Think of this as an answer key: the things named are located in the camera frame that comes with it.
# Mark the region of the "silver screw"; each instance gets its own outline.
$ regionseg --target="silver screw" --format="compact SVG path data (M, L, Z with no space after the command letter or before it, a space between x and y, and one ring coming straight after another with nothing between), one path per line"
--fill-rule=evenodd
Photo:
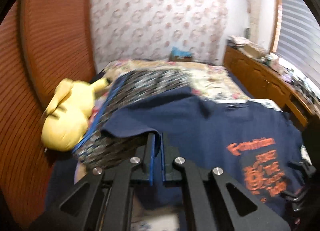
M177 164L183 164L186 160L182 157L177 157L174 159Z
M221 175L223 173L223 169L219 168L219 167L215 167L212 172L215 174L215 175Z
M134 163L134 164L137 164L137 163L140 162L140 158L139 158L139 157L132 157L132 158L130 159L130 162L131 162L131 163Z
M94 168L94 169L92 170L92 173L93 173L94 175L99 175L99 174L101 174L102 172L103 172L103 170L102 170L100 167Z

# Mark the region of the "floral bedsheet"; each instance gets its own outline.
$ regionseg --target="floral bedsheet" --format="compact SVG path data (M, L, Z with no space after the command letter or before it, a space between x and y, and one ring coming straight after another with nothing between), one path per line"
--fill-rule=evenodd
M198 96L214 101L228 100L229 103L249 99L228 76L224 67L197 62L117 60L105 67L104 77L115 80L135 69L181 69L190 74L190 86Z

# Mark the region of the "window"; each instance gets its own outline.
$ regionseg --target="window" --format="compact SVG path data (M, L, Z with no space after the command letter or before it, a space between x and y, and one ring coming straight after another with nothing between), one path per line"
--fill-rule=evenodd
M303 0L277 0L271 52L283 58L315 93L320 88L320 26Z

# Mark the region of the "window blind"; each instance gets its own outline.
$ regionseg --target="window blind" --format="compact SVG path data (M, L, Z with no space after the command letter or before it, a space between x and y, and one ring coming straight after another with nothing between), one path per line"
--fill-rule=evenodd
M300 69L320 88L320 26L303 0L282 0L276 54Z

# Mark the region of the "wooden drawer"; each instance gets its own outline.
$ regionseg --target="wooden drawer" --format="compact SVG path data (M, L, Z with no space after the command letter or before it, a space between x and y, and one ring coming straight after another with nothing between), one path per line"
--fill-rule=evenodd
M231 67L236 57L238 56L238 51L227 46L226 52L223 59L223 66L231 71Z
M249 72L248 80L250 81L247 90L256 99L267 99L267 72L259 65L252 64L252 68Z
M251 83L252 61L241 52L237 53L231 64L231 71L248 88Z
M295 104L292 101L287 102L288 108L291 110L291 112L296 116L296 118L299 120L301 125L303 127L306 127L308 124L308 120L306 117L301 113L301 111L295 106Z
M290 91L285 83L272 74L268 74L267 84L267 99L273 100L280 108L283 108L290 97Z

